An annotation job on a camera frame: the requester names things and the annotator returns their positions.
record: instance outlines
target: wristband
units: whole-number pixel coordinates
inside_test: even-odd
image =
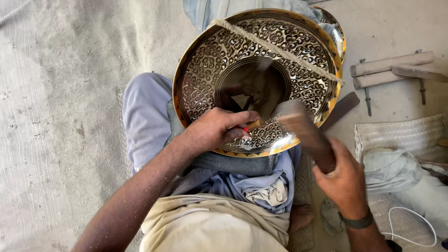
[[[344,218],[344,216],[342,216],[342,214],[339,212],[339,217],[341,220],[344,221],[346,226],[355,228],[355,229],[364,229],[367,228],[368,226],[370,226],[373,222],[373,215],[372,212],[370,211],[367,213],[367,216],[365,216],[364,218],[362,218],[361,220],[349,220]]]

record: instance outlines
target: forearm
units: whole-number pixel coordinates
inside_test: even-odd
[[[347,227],[353,252],[392,252],[375,221],[364,229]]]
[[[97,212],[72,251],[124,251],[169,182],[197,155],[173,139]]]

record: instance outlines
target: man's right hand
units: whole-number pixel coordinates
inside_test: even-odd
[[[367,216],[364,168],[338,140],[330,138],[336,157],[336,169],[323,174],[315,165],[313,172],[319,187],[338,207],[342,216],[360,220]]]

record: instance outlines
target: white cable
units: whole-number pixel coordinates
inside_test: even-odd
[[[401,236],[399,236],[399,235],[395,235],[395,234],[393,233],[393,228],[392,228],[391,211],[392,211],[393,209],[396,209],[396,208],[406,209],[406,210],[408,210],[408,211],[410,211],[410,212],[413,212],[414,214],[417,214],[420,218],[422,218],[423,220],[425,220],[426,223],[428,223],[428,225],[431,227],[432,233],[434,234],[434,243],[433,243],[432,245],[421,245],[421,244],[418,244],[418,243],[413,242],[413,241],[411,241],[411,240],[408,240],[408,239],[406,239],[406,238],[404,238],[404,237],[401,237]],[[416,213],[416,212],[414,212],[414,211],[412,211],[412,210],[410,210],[410,209],[407,209],[407,208],[404,208],[404,207],[393,207],[393,208],[389,209],[389,223],[391,224],[391,232],[392,232],[392,233],[382,233],[382,234],[384,234],[384,235],[392,235],[392,240],[393,240],[393,237],[396,236],[396,237],[398,237],[398,238],[402,238],[403,240],[408,241],[408,242],[410,242],[410,243],[413,243],[413,244],[415,244],[415,245],[422,246],[422,247],[427,247],[427,248],[429,248],[429,247],[433,247],[433,246],[435,246],[435,245],[437,244],[437,236],[435,235],[435,231],[434,231],[434,228],[432,227],[431,223],[429,223],[429,221],[427,221],[425,218],[423,218],[423,216],[421,216],[420,214],[418,214],[418,213]]]

